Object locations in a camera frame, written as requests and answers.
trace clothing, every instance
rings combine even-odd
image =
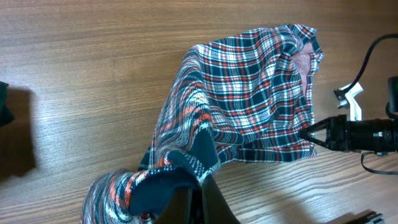
[[[314,156],[313,144],[301,140],[298,131],[314,122],[312,78],[323,58],[315,34],[307,26],[285,25],[193,46],[138,172],[120,170],[96,180],[83,205],[83,223],[140,223],[129,213],[134,189],[146,178],[176,169],[201,186],[230,161]],[[305,61],[300,53],[308,66],[300,65]]]
[[[7,101],[7,87],[7,83],[0,82],[0,127],[14,120],[14,116],[5,106]]]

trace plaid shirt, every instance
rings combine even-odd
[[[193,46],[183,58],[139,171],[118,171],[94,182],[82,221],[91,223],[99,216],[105,223],[139,223],[128,211],[135,186],[177,167],[200,184],[229,161],[290,162],[313,156],[313,144],[301,140],[298,130],[314,122],[312,77],[323,58],[315,33],[303,25],[286,25]],[[304,93],[292,57],[307,43],[313,52]]]

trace folded cloth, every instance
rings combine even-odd
[[[134,199],[134,190],[150,183],[144,181],[148,178],[170,177],[177,169],[200,187],[230,161],[290,162],[314,156],[313,144],[301,140],[298,131],[314,122],[312,78],[323,58],[315,34],[307,26],[285,25],[193,46],[183,58],[139,170],[119,170],[93,182],[82,222],[150,222],[162,209],[146,205],[140,212],[152,214],[134,213],[131,205],[146,204],[145,197]],[[174,180],[167,183],[157,183],[158,190],[176,186]],[[144,188],[140,186],[140,194],[150,197]]]
[[[5,106],[7,101],[7,87],[7,83],[0,82],[0,126],[8,124],[14,120],[14,116]]]

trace wooden surface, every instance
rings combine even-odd
[[[398,32],[395,0],[2,0],[0,80],[17,119],[0,129],[0,223],[78,223],[90,182],[135,169],[150,144],[178,65],[194,44],[256,28],[318,29],[325,59],[313,90],[317,121],[332,89],[357,74],[370,43]],[[377,47],[358,96],[384,117],[398,43]],[[340,222],[373,209],[398,223],[398,178],[362,169],[359,154],[318,149],[288,164],[225,165],[216,175],[242,223]],[[398,156],[372,168],[398,170]]]

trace white plastic part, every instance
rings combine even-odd
[[[349,87],[349,85],[340,88],[340,90],[344,90],[345,88]],[[362,86],[357,82],[352,89],[350,89],[346,94],[346,101],[341,101],[340,106],[347,107],[349,106],[349,120],[350,121],[362,121],[362,109],[354,99],[356,95],[363,91]]]

